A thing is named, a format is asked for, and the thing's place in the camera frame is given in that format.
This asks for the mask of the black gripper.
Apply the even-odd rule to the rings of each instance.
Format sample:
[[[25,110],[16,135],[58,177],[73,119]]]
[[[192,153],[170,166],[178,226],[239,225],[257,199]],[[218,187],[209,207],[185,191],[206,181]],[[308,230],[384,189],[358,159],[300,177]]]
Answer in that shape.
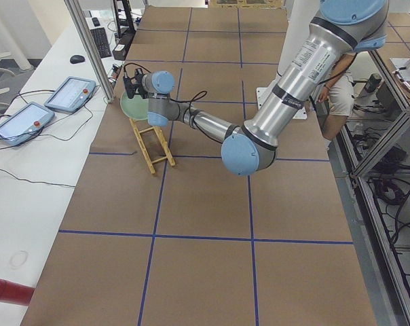
[[[147,98],[147,91],[143,86],[143,78],[145,74],[141,68],[135,69],[134,77],[130,79],[129,77],[124,77],[124,88],[129,99],[133,99],[136,95],[141,98]]]

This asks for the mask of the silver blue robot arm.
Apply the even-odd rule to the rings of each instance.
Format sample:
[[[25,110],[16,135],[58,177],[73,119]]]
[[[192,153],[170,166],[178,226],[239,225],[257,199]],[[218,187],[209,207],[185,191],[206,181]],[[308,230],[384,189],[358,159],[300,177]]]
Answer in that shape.
[[[147,121],[166,126],[180,121],[221,144],[221,158],[235,175],[251,175],[274,163],[278,136],[303,109],[316,86],[343,54],[376,50],[386,42],[388,1],[321,1],[309,23],[309,35],[282,77],[273,81],[270,93],[254,118],[238,126],[196,109],[191,101],[170,97],[175,84],[171,73],[123,76],[128,98],[148,99]]]

